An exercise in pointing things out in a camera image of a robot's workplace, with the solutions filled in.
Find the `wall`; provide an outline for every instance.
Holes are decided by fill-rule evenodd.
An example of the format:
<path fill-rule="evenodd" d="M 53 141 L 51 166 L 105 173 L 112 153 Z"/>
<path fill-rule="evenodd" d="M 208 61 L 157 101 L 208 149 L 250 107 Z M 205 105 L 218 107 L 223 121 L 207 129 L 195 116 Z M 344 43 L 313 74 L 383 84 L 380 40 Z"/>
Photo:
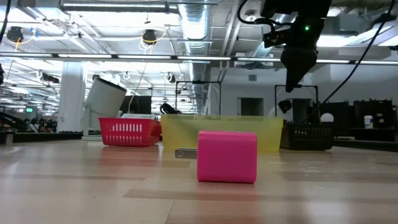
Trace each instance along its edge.
<path fill-rule="evenodd" d="M 277 101 L 287 98 L 309 98 L 315 99 L 314 89 L 296 89 L 291 93 L 286 93 L 284 88 L 279 87 Z M 242 85 L 223 85 L 221 92 L 221 114 L 238 115 L 238 98 L 262 98 L 264 100 L 264 114 L 268 115 L 275 106 L 274 86 L 242 86 Z"/>
<path fill-rule="evenodd" d="M 312 74 L 324 100 L 349 75 L 353 65 L 329 65 Z M 349 100 L 393 100 L 398 105 L 398 67 L 360 65 L 351 79 L 330 99 L 330 102 Z"/>

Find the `metal pipe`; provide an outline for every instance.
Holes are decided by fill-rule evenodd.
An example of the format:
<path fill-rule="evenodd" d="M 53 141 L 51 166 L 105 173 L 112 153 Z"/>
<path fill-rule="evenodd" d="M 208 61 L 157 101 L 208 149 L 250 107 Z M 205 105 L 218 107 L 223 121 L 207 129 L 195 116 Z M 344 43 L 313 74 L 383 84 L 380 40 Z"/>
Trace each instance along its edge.
<path fill-rule="evenodd" d="M 115 4 L 109 2 L 82 2 L 68 1 L 61 5 L 64 11 L 69 12 L 149 12 L 149 13 L 172 13 L 178 14 L 177 5 L 175 4 L 159 4 L 159 3 L 128 3 Z"/>
<path fill-rule="evenodd" d="M 226 46 L 228 45 L 229 36 L 231 35 L 232 26 L 234 25 L 234 18 L 236 15 L 236 11 L 238 10 L 239 0 L 235 0 L 231 9 L 231 18 L 229 19 L 228 26 L 226 28 L 223 47 L 221 48 L 220 56 L 224 56 Z"/>
<path fill-rule="evenodd" d="M 236 25 L 235 25 L 235 28 L 234 28 L 234 32 L 232 33 L 232 37 L 231 37 L 231 43 L 229 44 L 228 51 L 226 52 L 227 56 L 230 56 L 231 53 L 232 53 L 232 50 L 233 50 L 234 45 L 235 45 L 236 37 L 238 36 L 238 33 L 239 33 L 239 28 L 241 28 L 241 24 L 242 24 L 241 21 L 236 20 Z"/>
<path fill-rule="evenodd" d="M 209 20 L 211 7 L 202 4 L 181 4 L 178 5 L 182 20 L 182 31 L 184 38 L 192 40 L 203 40 L 208 37 Z M 185 43 L 185 50 L 191 56 L 203 56 L 209 54 L 209 44 L 203 42 L 187 42 Z M 190 76 L 193 81 L 209 81 L 210 80 L 210 65 L 202 63 L 190 63 Z M 206 103 L 206 91 L 203 91 L 202 86 L 192 85 L 193 95 L 196 99 L 196 107 L 198 111 L 202 110 Z"/>

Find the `ceiling light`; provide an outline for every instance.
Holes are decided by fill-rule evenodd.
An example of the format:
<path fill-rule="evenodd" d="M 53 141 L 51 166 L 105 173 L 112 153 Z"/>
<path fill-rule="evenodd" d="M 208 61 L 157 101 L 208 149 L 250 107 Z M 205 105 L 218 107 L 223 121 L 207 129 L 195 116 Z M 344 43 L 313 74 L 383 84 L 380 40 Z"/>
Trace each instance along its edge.
<path fill-rule="evenodd" d="M 349 60 L 317 60 L 317 63 L 334 63 L 334 64 L 344 64 L 349 63 Z"/>
<path fill-rule="evenodd" d="M 64 3 L 64 7 L 143 7 L 143 8 L 151 8 L 151 7 L 159 7 L 156 4 L 100 4 L 100 3 Z"/>
<path fill-rule="evenodd" d="M 118 55 L 118 57 L 128 59 L 171 59 L 171 56 L 161 55 Z"/>
<path fill-rule="evenodd" d="M 52 57 L 52 54 L 0 53 L 3 57 Z"/>
<path fill-rule="evenodd" d="M 100 54 L 58 54 L 59 57 L 71 57 L 71 58 L 111 58 L 112 55 L 100 55 Z"/>
<path fill-rule="evenodd" d="M 256 19 L 257 19 L 257 17 L 256 17 L 256 16 L 254 16 L 254 15 L 250 15 L 250 16 L 247 16 L 247 18 L 246 18 L 246 21 L 253 22 L 253 21 L 255 21 Z"/>
<path fill-rule="evenodd" d="M 362 61 L 361 65 L 398 65 L 398 61 Z"/>
<path fill-rule="evenodd" d="M 231 57 L 201 57 L 201 56 L 178 56 L 180 60 L 231 60 Z"/>
<path fill-rule="evenodd" d="M 244 58 L 244 57 L 240 57 L 237 60 L 244 61 L 244 62 L 280 62 L 279 58 Z"/>
<path fill-rule="evenodd" d="M 345 37 L 342 35 L 321 35 L 317 47 L 342 47 L 352 42 L 356 37 Z"/>
<path fill-rule="evenodd" d="M 8 87 L 8 88 L 11 92 L 14 92 L 14 93 L 29 94 L 29 91 L 27 91 L 23 88 L 18 88 L 18 87 Z"/>
<path fill-rule="evenodd" d="M 26 106 L 17 106 L 17 105 L 3 105 L 6 108 L 26 108 Z"/>

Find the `white pillar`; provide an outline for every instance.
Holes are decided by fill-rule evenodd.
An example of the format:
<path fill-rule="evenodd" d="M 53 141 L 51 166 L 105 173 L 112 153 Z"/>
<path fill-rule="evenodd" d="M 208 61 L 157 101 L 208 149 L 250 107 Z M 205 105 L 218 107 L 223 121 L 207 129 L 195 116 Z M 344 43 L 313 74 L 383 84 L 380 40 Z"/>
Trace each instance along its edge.
<path fill-rule="evenodd" d="M 64 62 L 57 131 L 81 131 L 80 118 L 86 90 L 83 62 Z"/>

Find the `yellow container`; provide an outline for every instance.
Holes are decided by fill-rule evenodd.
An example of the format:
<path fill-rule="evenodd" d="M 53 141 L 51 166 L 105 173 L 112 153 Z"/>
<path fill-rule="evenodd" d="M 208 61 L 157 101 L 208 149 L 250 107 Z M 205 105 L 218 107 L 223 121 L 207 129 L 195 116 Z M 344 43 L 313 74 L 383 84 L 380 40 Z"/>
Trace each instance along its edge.
<path fill-rule="evenodd" d="M 264 116 L 162 115 L 163 146 L 166 151 L 197 148 L 200 130 L 254 132 L 258 152 L 277 152 L 283 120 Z"/>

